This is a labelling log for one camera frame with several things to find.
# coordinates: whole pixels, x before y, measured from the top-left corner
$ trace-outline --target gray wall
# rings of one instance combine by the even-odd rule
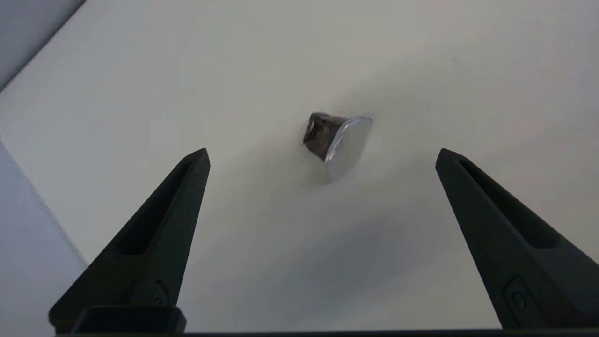
[[[0,336],[50,336],[48,310],[86,264],[0,143]]]
[[[84,0],[0,0],[0,91]]]

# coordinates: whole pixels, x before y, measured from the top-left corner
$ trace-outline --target white table surface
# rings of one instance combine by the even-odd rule
[[[466,155],[599,260],[598,13],[88,0],[0,95],[0,139],[87,261],[208,149],[188,331],[497,327],[434,161]],[[374,120],[334,183],[313,111]]]

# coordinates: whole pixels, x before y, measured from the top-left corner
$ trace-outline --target white surface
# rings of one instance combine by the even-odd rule
[[[0,336],[51,336],[48,311],[87,265],[2,143],[0,215]]]
[[[88,261],[208,149],[188,330],[495,327],[434,161],[466,155],[599,260],[598,10],[88,1],[0,97],[0,137]],[[333,184],[313,111],[374,120]]]

